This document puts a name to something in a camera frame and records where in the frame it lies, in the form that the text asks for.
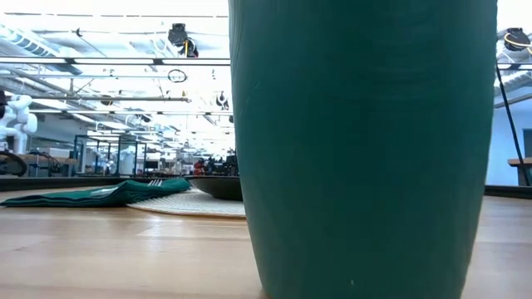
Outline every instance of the woven placemat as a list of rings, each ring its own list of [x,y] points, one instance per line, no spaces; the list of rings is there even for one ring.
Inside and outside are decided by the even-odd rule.
[[[145,211],[189,216],[245,218],[244,203],[215,199],[199,190],[190,190],[158,199],[128,204]]]

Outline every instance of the fork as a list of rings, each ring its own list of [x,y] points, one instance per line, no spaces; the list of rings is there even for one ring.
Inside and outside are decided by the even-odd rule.
[[[152,181],[150,181],[148,183],[148,186],[159,187],[162,184],[163,184],[163,180],[162,179],[154,179],[154,180],[152,180]],[[96,191],[93,191],[91,193],[91,196],[94,196],[94,195],[107,196],[107,195],[113,193],[117,189],[118,189],[118,187],[114,187],[114,188],[110,188],[110,189],[96,190]]]

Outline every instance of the green napkin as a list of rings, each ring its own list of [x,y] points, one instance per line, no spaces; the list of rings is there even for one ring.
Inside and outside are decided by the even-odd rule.
[[[184,179],[168,179],[161,186],[149,186],[127,180],[115,187],[83,191],[60,192],[52,194],[29,195],[8,199],[0,206],[4,207],[63,207],[63,208],[99,208],[118,207],[128,203],[155,199],[176,194],[190,188]]]

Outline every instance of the table surface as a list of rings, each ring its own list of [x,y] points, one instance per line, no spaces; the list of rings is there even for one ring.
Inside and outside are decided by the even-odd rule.
[[[2,299],[266,298],[244,220],[2,208],[0,269]],[[486,197],[462,298],[530,294],[532,200]]]

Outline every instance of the green cup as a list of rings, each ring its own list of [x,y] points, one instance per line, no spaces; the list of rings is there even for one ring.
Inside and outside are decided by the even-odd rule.
[[[264,290],[460,298],[488,160],[496,0],[229,5]]]

